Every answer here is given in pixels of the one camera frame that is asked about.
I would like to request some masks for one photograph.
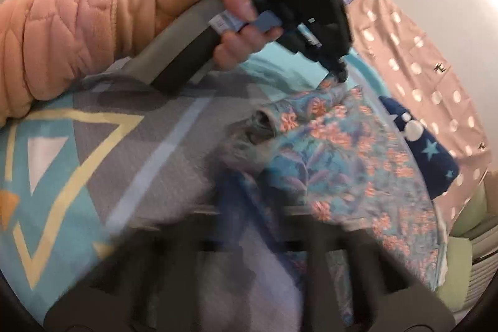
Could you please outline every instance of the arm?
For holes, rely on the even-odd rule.
[[[199,0],[6,0],[0,5],[0,126],[24,116],[34,100],[49,100],[85,75],[140,53],[176,17]],[[251,22],[251,0],[223,0]],[[232,68],[277,39],[253,26],[224,33],[214,59]]]

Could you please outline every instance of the sticker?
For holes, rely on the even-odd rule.
[[[238,32],[246,25],[245,22],[235,17],[232,13],[228,12],[228,10],[225,10],[213,17],[209,21],[209,24],[219,35],[222,35],[227,30]],[[282,26],[282,20],[280,20],[280,18],[278,18],[278,16],[275,15],[275,13],[273,13],[272,11],[266,10],[265,12],[261,13],[257,17],[256,21],[252,24],[256,26],[256,28],[260,32],[266,33],[268,30],[274,27]]]
[[[308,40],[308,43],[311,45],[316,45],[317,47],[322,47],[322,43],[320,40],[318,40],[315,35],[311,32],[310,29],[308,29],[305,25],[302,23],[297,26],[298,30],[301,32],[301,34]]]

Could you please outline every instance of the metal clip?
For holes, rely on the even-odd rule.
[[[434,67],[434,71],[437,73],[443,73],[446,71],[446,68],[444,68],[444,65],[442,63],[439,63]]]

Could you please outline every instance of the pink quilted sleeve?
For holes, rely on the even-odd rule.
[[[139,53],[156,32],[155,0],[6,0],[0,5],[0,126],[75,79]]]

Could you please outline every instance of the green pillow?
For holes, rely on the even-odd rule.
[[[486,218],[486,215],[486,191],[484,190],[484,182],[482,182],[477,186],[474,195],[458,216],[450,235],[455,237],[463,236],[463,234],[472,228],[477,227]]]
[[[472,244],[465,238],[448,238],[448,272],[436,295],[452,311],[463,308],[472,270]]]
[[[470,231],[467,231],[462,235],[462,238],[467,238],[473,240],[482,234],[488,232],[490,229],[493,229],[498,225],[498,215],[486,214],[485,219],[481,221],[481,223],[472,228]]]

